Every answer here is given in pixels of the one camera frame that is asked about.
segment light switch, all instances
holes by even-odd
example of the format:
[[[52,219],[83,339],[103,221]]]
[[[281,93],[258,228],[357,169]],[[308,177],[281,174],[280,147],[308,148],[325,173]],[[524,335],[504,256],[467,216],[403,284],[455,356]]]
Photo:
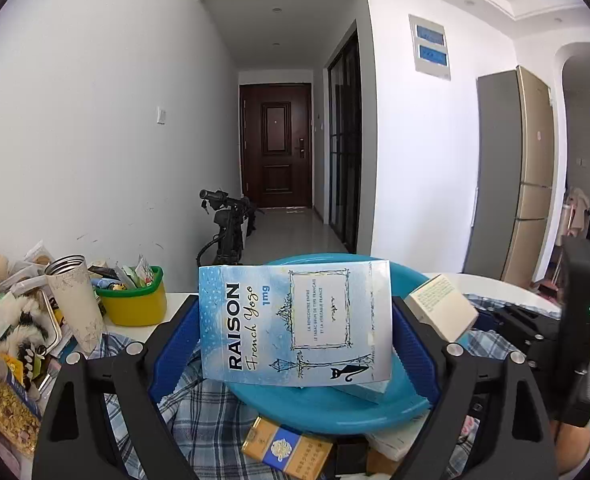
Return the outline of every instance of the light switch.
[[[162,107],[157,107],[157,124],[166,124],[166,110]]]

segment blue display panel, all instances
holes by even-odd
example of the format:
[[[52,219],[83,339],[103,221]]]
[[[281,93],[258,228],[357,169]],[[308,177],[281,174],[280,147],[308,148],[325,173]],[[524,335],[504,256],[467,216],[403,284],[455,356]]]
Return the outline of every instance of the blue display panel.
[[[444,52],[434,50],[433,48],[428,48],[427,46],[419,46],[419,57],[425,59],[426,61],[448,66],[448,61]]]
[[[422,40],[430,41],[431,43],[444,45],[443,34],[430,30],[430,28],[422,27],[421,25],[417,25],[417,37],[422,38]]]

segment blue plastic tray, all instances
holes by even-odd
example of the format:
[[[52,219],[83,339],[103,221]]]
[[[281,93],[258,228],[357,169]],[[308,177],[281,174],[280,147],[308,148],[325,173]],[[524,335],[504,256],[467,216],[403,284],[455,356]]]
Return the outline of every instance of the blue plastic tray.
[[[375,259],[357,254],[324,253],[284,258],[270,264],[323,264]],[[402,298],[427,280],[423,274],[392,262],[390,278],[393,296]],[[240,400],[256,408],[262,415],[312,433],[368,433],[403,424],[428,409],[428,400],[415,392],[394,352],[392,379],[380,404],[358,399],[330,387],[286,388],[237,383],[227,383],[227,386]]]

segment brown front door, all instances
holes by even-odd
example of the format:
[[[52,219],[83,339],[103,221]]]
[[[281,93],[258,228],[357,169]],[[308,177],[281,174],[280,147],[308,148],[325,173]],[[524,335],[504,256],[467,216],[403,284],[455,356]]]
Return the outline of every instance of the brown front door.
[[[310,85],[242,85],[240,97],[245,194],[259,207],[310,207]]]

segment handlebar grip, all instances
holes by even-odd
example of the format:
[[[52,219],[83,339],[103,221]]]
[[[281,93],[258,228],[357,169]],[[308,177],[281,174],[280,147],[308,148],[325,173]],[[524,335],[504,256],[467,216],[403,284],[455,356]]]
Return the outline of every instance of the handlebar grip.
[[[228,194],[224,193],[223,191],[209,191],[207,189],[202,189],[200,191],[200,198],[206,200],[217,200],[219,202],[223,202],[227,196]]]

